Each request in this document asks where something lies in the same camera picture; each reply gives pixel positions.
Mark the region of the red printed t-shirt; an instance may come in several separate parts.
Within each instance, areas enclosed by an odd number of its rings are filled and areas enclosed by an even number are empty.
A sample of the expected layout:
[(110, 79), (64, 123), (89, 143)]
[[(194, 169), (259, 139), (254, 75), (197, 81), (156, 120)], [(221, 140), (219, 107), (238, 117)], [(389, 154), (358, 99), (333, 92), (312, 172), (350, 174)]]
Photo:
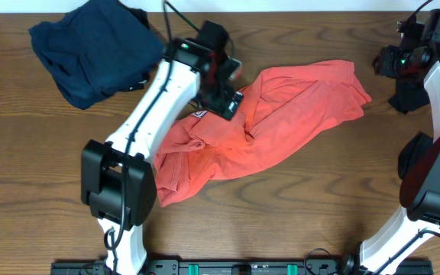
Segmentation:
[(346, 60), (265, 69), (241, 93), (229, 121), (199, 111), (173, 123), (154, 159), (161, 206), (194, 196), (209, 180), (273, 167), (322, 131), (362, 117), (371, 101)]

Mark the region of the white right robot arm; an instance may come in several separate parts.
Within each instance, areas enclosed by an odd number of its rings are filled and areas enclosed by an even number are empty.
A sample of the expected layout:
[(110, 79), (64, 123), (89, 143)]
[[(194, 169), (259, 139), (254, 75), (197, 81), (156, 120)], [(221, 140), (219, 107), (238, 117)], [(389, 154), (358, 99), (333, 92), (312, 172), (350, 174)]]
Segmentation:
[(400, 207), (338, 263), (336, 274), (431, 274), (428, 262), (407, 261), (420, 245), (440, 238), (440, 43), (417, 47), (393, 66), (399, 78), (422, 76), (432, 110), (433, 142), (405, 172)]

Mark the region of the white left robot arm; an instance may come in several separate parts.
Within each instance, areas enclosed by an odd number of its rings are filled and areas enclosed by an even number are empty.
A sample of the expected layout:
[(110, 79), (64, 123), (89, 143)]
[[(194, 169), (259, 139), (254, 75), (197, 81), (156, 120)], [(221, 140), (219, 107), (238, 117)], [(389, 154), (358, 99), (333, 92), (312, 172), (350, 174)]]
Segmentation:
[(104, 231), (103, 274), (139, 274), (147, 262), (143, 224), (157, 187), (152, 164), (176, 117), (190, 102), (230, 120), (243, 95), (230, 86), (241, 61), (189, 39), (176, 39), (125, 122), (81, 154), (81, 200)]

